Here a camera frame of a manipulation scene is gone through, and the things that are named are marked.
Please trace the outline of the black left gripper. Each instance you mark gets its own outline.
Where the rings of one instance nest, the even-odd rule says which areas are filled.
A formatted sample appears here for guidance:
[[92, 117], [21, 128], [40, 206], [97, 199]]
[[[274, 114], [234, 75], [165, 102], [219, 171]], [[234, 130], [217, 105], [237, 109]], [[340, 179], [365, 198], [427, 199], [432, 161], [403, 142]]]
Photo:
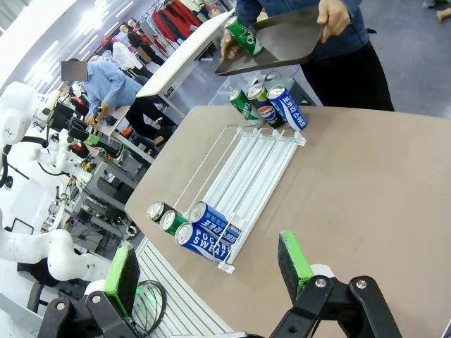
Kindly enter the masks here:
[[[79, 141], [86, 141], [86, 145], [96, 146], [100, 138], [96, 134], [87, 131], [88, 124], [77, 118], [71, 118], [68, 122], [68, 135]], [[111, 157], [119, 157], [122, 153], [122, 146], [114, 146], [105, 142], [101, 143], [101, 148]]]

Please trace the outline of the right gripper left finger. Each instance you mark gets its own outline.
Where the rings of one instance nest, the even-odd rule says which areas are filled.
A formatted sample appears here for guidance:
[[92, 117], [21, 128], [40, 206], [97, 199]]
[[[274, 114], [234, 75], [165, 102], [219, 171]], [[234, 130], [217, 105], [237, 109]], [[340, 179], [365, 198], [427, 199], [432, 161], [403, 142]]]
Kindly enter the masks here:
[[102, 288], [78, 301], [56, 298], [47, 306], [39, 337], [138, 337], [131, 315], [140, 267], [135, 250], [123, 243], [116, 251]]

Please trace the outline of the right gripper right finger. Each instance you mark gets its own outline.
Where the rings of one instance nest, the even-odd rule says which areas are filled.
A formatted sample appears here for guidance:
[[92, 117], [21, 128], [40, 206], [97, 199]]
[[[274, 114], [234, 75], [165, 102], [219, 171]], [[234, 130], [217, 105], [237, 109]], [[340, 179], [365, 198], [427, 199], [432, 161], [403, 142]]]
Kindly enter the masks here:
[[272, 337], [313, 337], [323, 321], [336, 322], [346, 337], [402, 336], [375, 279], [363, 275], [345, 284], [314, 273], [294, 232], [279, 234], [278, 266], [292, 308]]

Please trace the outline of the person's right hand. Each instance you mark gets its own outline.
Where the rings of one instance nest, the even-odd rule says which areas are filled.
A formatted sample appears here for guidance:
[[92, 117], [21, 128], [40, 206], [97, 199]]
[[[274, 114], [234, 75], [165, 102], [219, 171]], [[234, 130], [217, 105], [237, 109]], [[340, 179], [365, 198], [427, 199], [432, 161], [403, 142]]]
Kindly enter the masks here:
[[234, 59], [240, 50], [241, 46], [235, 41], [234, 36], [228, 30], [225, 30], [221, 40], [220, 62]]

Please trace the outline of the person's left hand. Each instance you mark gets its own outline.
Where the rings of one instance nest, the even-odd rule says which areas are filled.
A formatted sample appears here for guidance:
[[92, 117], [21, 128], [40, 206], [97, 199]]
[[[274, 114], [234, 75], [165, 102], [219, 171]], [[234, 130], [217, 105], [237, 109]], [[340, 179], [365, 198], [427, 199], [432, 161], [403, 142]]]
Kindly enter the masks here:
[[317, 23], [323, 26], [321, 42], [331, 37], [339, 37], [350, 24], [350, 14], [346, 5], [339, 0], [320, 0]]

